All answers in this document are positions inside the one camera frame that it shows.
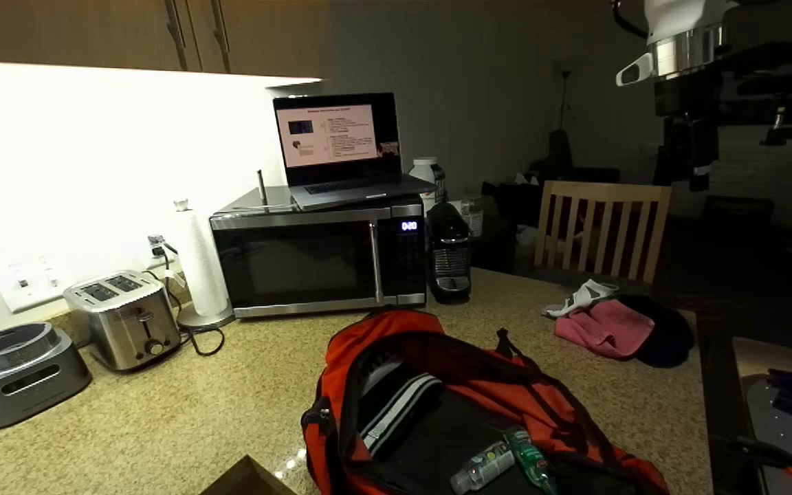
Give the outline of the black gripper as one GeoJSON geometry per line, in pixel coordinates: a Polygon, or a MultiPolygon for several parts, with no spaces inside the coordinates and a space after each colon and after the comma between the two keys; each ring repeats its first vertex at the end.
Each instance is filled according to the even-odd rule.
{"type": "Polygon", "coordinates": [[[708,188],[718,160],[718,76],[677,76],[655,84],[655,109],[663,117],[655,181],[685,181],[692,193],[708,188]]]}

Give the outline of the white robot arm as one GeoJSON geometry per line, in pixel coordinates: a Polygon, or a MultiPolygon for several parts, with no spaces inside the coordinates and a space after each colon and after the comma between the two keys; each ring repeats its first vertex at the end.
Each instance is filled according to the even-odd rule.
{"type": "Polygon", "coordinates": [[[620,17],[620,0],[614,0],[609,12],[619,27],[647,40],[647,50],[614,73],[614,84],[651,84],[663,120],[655,181],[685,181],[703,193],[718,161],[725,0],[642,0],[647,27],[620,17]]]}

